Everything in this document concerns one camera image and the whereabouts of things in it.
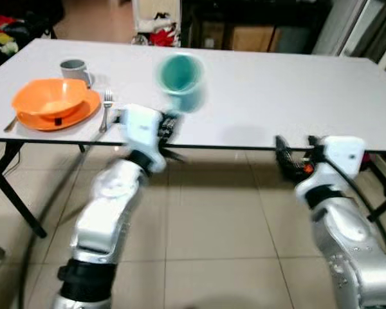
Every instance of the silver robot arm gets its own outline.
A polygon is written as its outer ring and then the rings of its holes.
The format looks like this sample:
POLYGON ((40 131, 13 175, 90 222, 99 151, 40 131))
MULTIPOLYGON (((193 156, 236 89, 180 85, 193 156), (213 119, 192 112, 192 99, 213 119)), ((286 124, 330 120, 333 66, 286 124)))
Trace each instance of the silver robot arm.
MULTIPOLYGON (((312 157, 325 156, 354 178, 364 149, 359 138, 329 136, 319 141, 312 157)), ((313 238, 328 263, 339 309, 386 308, 386 254, 356 202, 343 195, 346 187, 328 163, 319 161, 295 191, 311 209, 313 238)))
POLYGON ((148 175, 165 168, 162 149, 176 116, 142 106, 126 106, 122 120, 131 153, 94 180, 89 201, 71 239, 72 258, 59 269, 62 287, 53 309, 109 309, 111 288, 140 189, 148 175))

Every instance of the teal mug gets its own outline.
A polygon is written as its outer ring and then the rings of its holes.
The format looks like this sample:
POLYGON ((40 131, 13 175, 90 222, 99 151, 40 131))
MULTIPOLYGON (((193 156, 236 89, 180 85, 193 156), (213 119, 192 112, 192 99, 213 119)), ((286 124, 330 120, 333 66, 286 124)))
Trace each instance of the teal mug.
POLYGON ((171 99, 172 110, 190 113, 202 100, 202 65, 198 59, 177 53, 165 59, 158 70, 161 90, 171 99))

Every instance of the orange bowl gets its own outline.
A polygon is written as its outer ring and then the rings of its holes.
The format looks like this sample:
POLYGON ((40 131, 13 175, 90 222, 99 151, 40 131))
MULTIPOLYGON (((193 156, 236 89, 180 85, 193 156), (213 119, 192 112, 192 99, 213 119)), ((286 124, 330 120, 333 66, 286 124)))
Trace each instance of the orange bowl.
POLYGON ((38 79, 29 82, 13 99, 18 113, 51 115, 73 109, 86 97, 87 86, 78 79, 38 79))

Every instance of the fork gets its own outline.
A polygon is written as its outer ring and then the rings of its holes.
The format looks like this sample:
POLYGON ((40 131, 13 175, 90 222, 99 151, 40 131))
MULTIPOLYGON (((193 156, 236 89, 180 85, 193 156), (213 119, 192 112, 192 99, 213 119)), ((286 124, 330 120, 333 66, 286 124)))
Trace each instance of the fork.
POLYGON ((99 132, 105 133, 107 131, 107 114, 109 113, 109 108, 113 105, 113 94, 111 93, 111 90, 109 88, 106 89, 104 92, 104 99, 103 99, 103 106, 104 106, 104 112, 103 112, 103 121, 102 125, 98 129, 99 132))

